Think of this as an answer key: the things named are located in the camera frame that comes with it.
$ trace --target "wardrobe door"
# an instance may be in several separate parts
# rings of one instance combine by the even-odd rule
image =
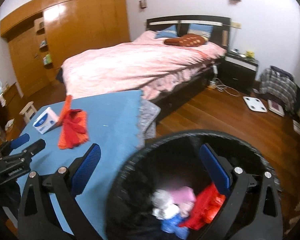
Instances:
[[[18,83],[26,97],[49,84],[39,56],[34,27],[10,40],[9,49]]]
[[[106,29],[107,47],[121,43],[115,0],[101,0],[103,24]]]
[[[101,0],[67,1],[46,9],[43,16],[55,69],[69,57],[108,46]]]
[[[119,27],[120,41],[130,42],[126,0],[114,0],[114,4]]]

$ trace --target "pink comforter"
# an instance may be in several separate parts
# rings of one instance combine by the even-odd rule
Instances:
[[[225,53],[211,42],[196,48],[174,47],[154,36],[155,32],[147,31],[134,42],[87,50],[68,58],[62,65],[67,94],[82,98],[141,88],[144,98],[150,100],[161,91],[171,91],[178,83],[188,81],[200,70],[189,65]]]

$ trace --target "red cloth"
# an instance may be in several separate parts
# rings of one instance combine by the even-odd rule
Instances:
[[[197,196],[190,218],[178,226],[199,230],[206,223],[212,222],[225,200],[226,196],[221,195],[216,186],[211,184]]]
[[[87,113],[82,109],[70,109],[72,96],[67,96],[57,125],[62,125],[58,147],[72,149],[88,141]]]

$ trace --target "white cable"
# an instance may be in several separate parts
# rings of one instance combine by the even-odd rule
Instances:
[[[226,91],[229,95],[234,96],[234,97],[239,97],[239,96],[240,96],[240,93],[238,92],[238,90],[236,90],[236,89],[234,89],[234,88],[232,88],[232,87],[226,86],[226,85],[223,84],[222,81],[221,81],[220,79],[218,79],[218,78],[215,78],[215,79],[218,80],[218,81],[221,83],[221,85],[217,85],[217,86],[216,86],[216,89],[218,89],[218,91],[220,91],[220,92]],[[230,89],[236,91],[236,92],[238,93],[238,95],[234,95],[234,94],[229,93],[229,92],[227,91],[228,88],[230,88]]]

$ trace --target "laundry basket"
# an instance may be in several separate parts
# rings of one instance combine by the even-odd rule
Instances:
[[[199,158],[200,147],[208,143],[215,153],[246,173],[272,174],[275,188],[280,183],[270,164],[247,142],[229,134],[211,130],[183,131],[159,138],[133,154],[113,182],[106,206],[106,234],[109,240],[129,239],[131,231],[151,213],[151,195],[159,188],[191,187],[195,195],[211,184],[210,176]],[[232,231],[245,226],[253,197],[245,197]],[[202,232],[191,230],[188,240],[201,239]]]

